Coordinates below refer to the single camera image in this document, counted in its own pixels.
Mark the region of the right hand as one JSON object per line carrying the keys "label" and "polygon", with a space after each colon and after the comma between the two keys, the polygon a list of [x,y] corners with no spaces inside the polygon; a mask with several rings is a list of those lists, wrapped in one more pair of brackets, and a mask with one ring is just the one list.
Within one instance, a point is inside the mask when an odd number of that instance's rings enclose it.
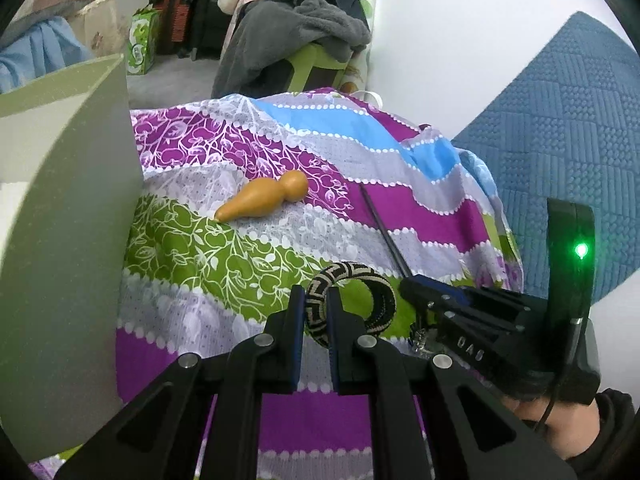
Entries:
{"label": "right hand", "polygon": [[[546,398],[521,402],[508,396],[502,404],[523,420],[540,422],[548,406]],[[557,403],[546,419],[546,440],[563,460],[576,457],[593,444],[600,432],[600,414],[596,401],[589,405]]]}

